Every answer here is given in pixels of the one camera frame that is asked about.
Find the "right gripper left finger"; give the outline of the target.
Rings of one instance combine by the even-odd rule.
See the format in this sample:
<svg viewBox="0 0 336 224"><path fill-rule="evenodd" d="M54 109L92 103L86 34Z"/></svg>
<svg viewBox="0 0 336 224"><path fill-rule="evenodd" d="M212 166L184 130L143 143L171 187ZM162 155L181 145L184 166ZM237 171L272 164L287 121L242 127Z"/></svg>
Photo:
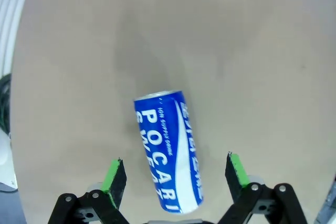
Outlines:
<svg viewBox="0 0 336 224"><path fill-rule="evenodd" d="M60 195L49 218L49 223L128 223L119 211L127 176L123 160L111 162L104 181L97 189L92 189L77 197L72 193Z"/></svg>

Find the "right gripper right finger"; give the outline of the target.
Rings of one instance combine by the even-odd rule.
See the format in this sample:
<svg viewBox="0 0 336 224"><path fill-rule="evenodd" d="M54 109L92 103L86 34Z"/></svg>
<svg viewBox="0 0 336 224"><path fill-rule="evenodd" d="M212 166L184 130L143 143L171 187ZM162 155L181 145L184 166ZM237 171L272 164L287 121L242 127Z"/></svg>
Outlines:
<svg viewBox="0 0 336 224"><path fill-rule="evenodd" d="M268 223L307 223L298 197L290 184L274 188L249 179L237 154L227 154L225 177L233 204L219 223L248 223L252 215L263 215Z"/></svg>

